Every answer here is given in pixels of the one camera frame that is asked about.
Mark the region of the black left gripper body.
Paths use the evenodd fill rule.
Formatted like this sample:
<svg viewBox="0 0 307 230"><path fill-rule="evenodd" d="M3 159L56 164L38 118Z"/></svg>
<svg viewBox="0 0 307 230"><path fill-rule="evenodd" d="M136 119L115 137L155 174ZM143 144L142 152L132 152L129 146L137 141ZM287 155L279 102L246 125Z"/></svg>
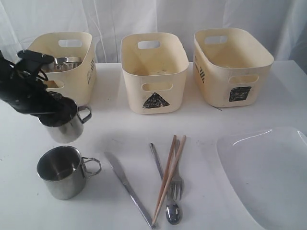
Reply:
<svg viewBox="0 0 307 230"><path fill-rule="evenodd" d="M0 99L21 114L54 113L54 98L46 91L48 77L43 70L28 72L16 64L0 56Z"/></svg>

